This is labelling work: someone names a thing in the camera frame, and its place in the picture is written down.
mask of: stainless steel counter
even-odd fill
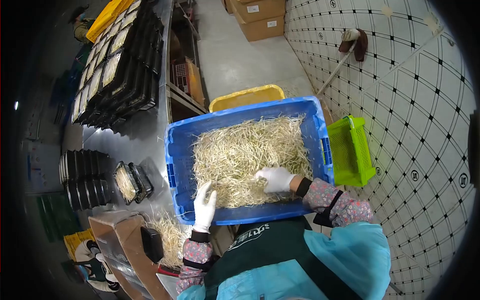
[[[173,215],[172,197],[167,178],[167,165],[163,137],[167,125],[171,122],[170,101],[173,98],[190,110],[203,114],[206,110],[194,102],[188,95],[181,94],[178,88],[170,89],[169,78],[169,50],[170,27],[174,0],[159,0],[154,11],[161,18],[165,26],[163,32],[163,58],[162,71],[159,78],[159,99],[157,105],[149,110],[141,110],[127,120],[120,132],[114,134],[111,129],[83,129],[84,149],[98,150],[109,154],[111,170],[119,161],[133,162],[144,168],[152,185],[154,193],[140,204],[132,203],[127,206],[119,191],[113,183],[110,174],[107,175],[112,204],[95,207],[94,215],[103,210],[127,209],[144,212],[149,217],[158,218],[160,212],[165,210]]]

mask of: green crate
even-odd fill
[[[350,115],[327,126],[335,185],[362,187],[375,175],[363,131],[364,124],[363,118]]]

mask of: light blue smock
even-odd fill
[[[362,299],[381,299],[390,283],[390,249],[382,227],[367,222],[336,227],[331,238],[305,230],[310,251]],[[280,299],[303,297],[326,300],[296,260],[245,271],[220,284],[217,299]],[[178,300],[204,299],[204,285],[184,290]]]

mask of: floral sleeve cover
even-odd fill
[[[206,263],[212,256],[212,243],[198,243],[187,239],[183,244],[183,258],[199,264]],[[202,285],[205,273],[201,269],[181,266],[179,280],[177,281],[177,292],[180,294],[191,286]]]
[[[315,178],[303,197],[303,203],[308,204],[313,211],[321,213],[331,204],[337,192],[335,186]],[[330,220],[334,227],[345,227],[360,221],[371,222],[372,218],[370,204],[351,198],[347,192],[343,192],[330,211]]]

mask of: gloved hand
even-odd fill
[[[288,192],[290,191],[290,181],[295,177],[295,174],[290,174],[284,167],[264,167],[255,174],[255,178],[259,177],[267,179],[268,183],[264,192]]]
[[[95,255],[95,258],[101,263],[105,262],[105,257],[103,257],[103,254],[101,254],[101,253],[97,253]]]
[[[105,279],[111,282],[118,282],[118,279],[113,274],[105,274]]]
[[[193,225],[193,230],[195,231],[210,233],[208,229],[212,224],[213,215],[215,213],[216,191],[212,192],[207,204],[205,204],[205,196],[211,188],[211,181],[202,185],[198,189],[197,196],[193,201],[193,207],[195,209],[195,223]]]

